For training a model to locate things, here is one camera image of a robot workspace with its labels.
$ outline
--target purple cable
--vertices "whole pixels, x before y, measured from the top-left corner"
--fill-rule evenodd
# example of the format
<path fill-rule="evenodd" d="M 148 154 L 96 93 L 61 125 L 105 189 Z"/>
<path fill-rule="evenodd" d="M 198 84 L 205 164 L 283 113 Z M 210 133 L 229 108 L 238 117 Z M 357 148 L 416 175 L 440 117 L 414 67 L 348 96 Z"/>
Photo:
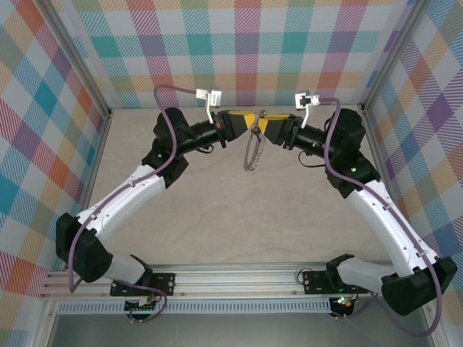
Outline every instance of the purple cable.
<path fill-rule="evenodd" d="M 140 183 L 141 181 L 145 181 L 146 179 L 149 179 L 150 177 L 156 175 L 157 173 L 159 173 L 161 170 L 164 170 L 165 167 L 167 167 L 174 159 L 175 157 L 175 154 L 177 152 L 177 137 L 175 136 L 175 131 L 174 131 L 174 128 L 172 126 L 172 123 L 169 119 L 169 116 L 167 116 L 167 113 L 166 113 L 166 110 L 164 110 L 164 107 L 162 106 L 160 100 L 159 100 L 159 96 L 158 96 L 158 90 L 161 89 L 161 88 L 167 88 L 167 89 L 172 89 L 172 90 L 178 90 L 180 92 L 184 92 L 184 93 L 189 93 L 189 94 L 195 94 L 195 91 L 194 90 L 188 90 L 188 89 L 183 89 L 183 88 L 178 88 L 178 87 L 175 87 L 173 85 L 157 85 L 155 86 L 154 88 L 154 91 L 153 91 L 153 94 L 154 94 L 154 100 L 156 100 L 156 103 L 158 104 L 158 107 L 159 109 L 161 110 L 161 113 L 164 117 L 164 120 L 166 121 L 167 123 L 167 127 L 169 128 L 169 131 L 171 133 L 171 137 L 172 137 L 172 152 L 171 152 L 171 155 L 169 156 L 169 158 L 167 159 L 167 161 L 162 164 L 161 166 L 159 166 L 155 171 L 153 171 L 152 173 L 149 173 L 148 175 L 144 175 L 143 177 L 140 177 L 139 179 L 135 179 L 133 181 L 133 184 L 136 185 L 138 183 Z M 122 186 L 120 187 L 118 190 L 116 190 L 113 194 L 111 194 L 107 199 L 105 199 L 101 205 L 99 205 L 94 211 L 93 211 L 93 214 L 98 218 L 98 214 L 102 211 L 102 209 L 105 208 L 105 206 L 107 204 L 110 203 L 110 201 L 112 201 L 117 195 L 121 194 L 125 189 L 128 189 L 132 187 L 130 184 L 126 184 L 125 186 Z M 75 252 L 75 247 L 77 245 L 77 240 L 80 238 L 80 235 L 82 235 L 83 231 L 85 230 L 85 228 L 88 226 L 89 222 L 92 221 L 92 218 L 89 217 L 87 218 L 84 223 L 80 226 L 79 230 L 77 231 L 77 233 L 75 234 L 73 240 L 72 240 L 72 243 L 71 243 L 71 248 L 69 249 L 69 257 L 68 257 L 68 263 L 67 263 L 67 266 L 68 266 L 68 280 L 69 280 L 69 291 L 71 293 L 74 293 L 75 290 L 77 289 L 77 287 L 79 286 L 79 284 L 82 282 L 82 278 L 79 278 L 79 280 L 77 280 L 76 283 L 74 283 L 74 273 L 73 273 L 73 268 L 74 268 L 74 252 Z M 124 285 L 126 286 L 129 286 L 129 287 L 133 287 L 133 288 L 138 288 L 138 289 L 145 289 L 145 290 L 149 290 L 149 291 L 152 291 L 154 293 L 157 293 L 157 294 L 160 294 L 164 297 L 164 305 L 163 305 L 163 308 L 155 315 L 155 317 L 157 317 L 164 309 L 165 309 L 165 306 L 167 305 L 167 297 L 166 297 L 166 294 L 163 293 L 162 291 L 159 291 L 158 289 L 154 289 L 154 288 L 148 288 L 148 287 L 142 287 L 142 286 L 137 286 L 135 284 L 131 284 L 131 283 L 127 283 L 127 282 L 122 282 L 120 280 L 118 280 L 118 282 L 120 283 L 123 283 Z"/>
<path fill-rule="evenodd" d="M 355 184 L 359 186 L 362 189 L 365 189 L 367 192 L 372 194 L 378 201 L 383 204 L 384 207 L 388 207 L 387 201 L 385 201 L 379 194 L 377 194 L 373 189 L 371 189 L 369 186 L 366 184 L 363 184 L 362 182 L 357 181 L 356 179 L 352 179 L 348 176 L 342 175 L 336 170 L 333 169 L 333 167 L 330 164 L 329 161 L 329 147 L 331 144 L 331 139 L 333 137 L 334 133 L 334 128 L 336 127 L 336 123 L 339 118 L 339 112 L 341 111 L 341 101 L 337 98 L 321 98 L 321 103 L 336 103 L 336 111 L 334 112 L 333 120 L 330 124 L 330 127 L 328 128 L 328 135 L 326 136 L 326 143 L 325 143 L 325 148 L 323 151 L 323 157 L 325 158 L 325 164 L 326 168 L 328 171 L 330 171 L 334 176 L 338 177 L 339 179 L 343 179 L 345 181 L 348 181 L 352 184 Z M 439 324 L 439 320 L 441 319 L 442 315 L 442 290 L 441 290 L 441 284 L 439 283 L 439 279 L 437 277 L 436 271 L 434 270 L 434 267 L 432 266 L 430 260 L 428 259 L 428 256 L 424 253 L 422 247 L 418 243 L 418 241 L 413 237 L 411 231 L 408 229 L 407 225 L 404 223 L 404 221 L 400 218 L 400 216 L 394 211 L 392 208 L 387 208 L 387 210 L 393 215 L 393 217 L 396 219 L 397 223 L 402 227 L 404 230 L 405 234 L 409 237 L 410 241 L 413 243 L 417 251 L 422 254 L 422 258 L 428 267 L 431 277 L 433 278 L 434 286 L 436 288 L 436 299 L 437 299 L 437 304 L 436 304 L 436 316 L 434 317 L 433 324 L 431 326 L 423 331 L 423 332 L 415 332 L 414 330 L 410 330 L 408 327 L 405 327 L 398 319 L 392 314 L 391 309 L 389 309 L 387 306 L 385 306 L 382 302 L 379 301 L 377 298 L 377 295 L 371 293 L 372 297 L 375 299 L 376 302 L 380 304 L 380 306 L 383 308 L 383 310 L 386 312 L 386 314 L 391 318 L 391 320 L 397 325 L 398 328 L 400 328 L 402 331 L 405 333 L 415 336 L 417 338 L 424 338 L 428 335 L 430 335 L 437 327 Z"/>

